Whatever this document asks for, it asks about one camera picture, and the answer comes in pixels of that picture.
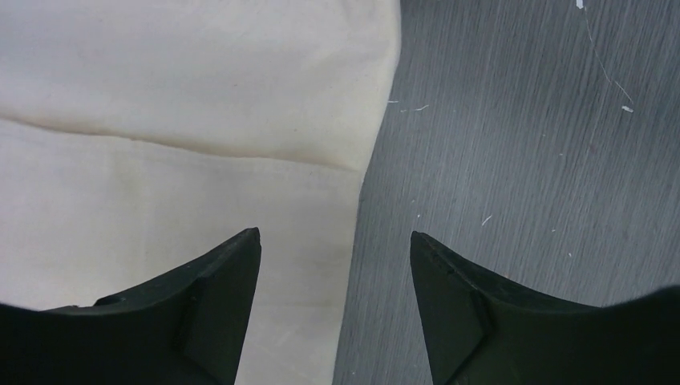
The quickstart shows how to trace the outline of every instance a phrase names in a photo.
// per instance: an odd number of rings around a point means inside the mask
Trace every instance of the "white cloth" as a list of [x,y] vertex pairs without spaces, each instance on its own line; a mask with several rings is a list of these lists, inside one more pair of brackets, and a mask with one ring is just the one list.
[[398,53],[396,0],[0,4],[0,301],[91,305],[258,226],[237,384],[330,383]]

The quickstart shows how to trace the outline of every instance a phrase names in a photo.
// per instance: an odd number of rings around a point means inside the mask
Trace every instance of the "dark gray tabletop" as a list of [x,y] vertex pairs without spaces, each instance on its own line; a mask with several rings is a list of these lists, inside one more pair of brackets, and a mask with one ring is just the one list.
[[680,282],[680,2],[403,0],[334,384],[431,383],[411,231],[560,298]]

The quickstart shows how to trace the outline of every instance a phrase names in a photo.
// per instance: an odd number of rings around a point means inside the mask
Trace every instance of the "robotic claw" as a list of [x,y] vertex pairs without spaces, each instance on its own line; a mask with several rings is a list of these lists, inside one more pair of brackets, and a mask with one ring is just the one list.
[[[0,305],[2,383],[233,384],[260,266],[247,229],[92,307]],[[423,233],[411,272],[434,385],[676,383],[680,287],[597,308],[538,293]]]

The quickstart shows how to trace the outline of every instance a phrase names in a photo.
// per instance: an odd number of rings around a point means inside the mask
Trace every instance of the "folded cloth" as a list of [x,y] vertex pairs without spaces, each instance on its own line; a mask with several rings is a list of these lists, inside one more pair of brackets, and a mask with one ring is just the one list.
[[10,0],[0,36],[0,301],[89,306],[257,226],[237,384],[330,383],[397,0]]

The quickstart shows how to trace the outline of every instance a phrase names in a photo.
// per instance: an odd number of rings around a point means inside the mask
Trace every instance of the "gray wood grain surface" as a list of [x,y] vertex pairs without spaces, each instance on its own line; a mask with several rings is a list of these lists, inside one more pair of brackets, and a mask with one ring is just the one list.
[[402,1],[334,384],[431,383],[413,230],[590,305],[680,282],[680,2],[585,5]]

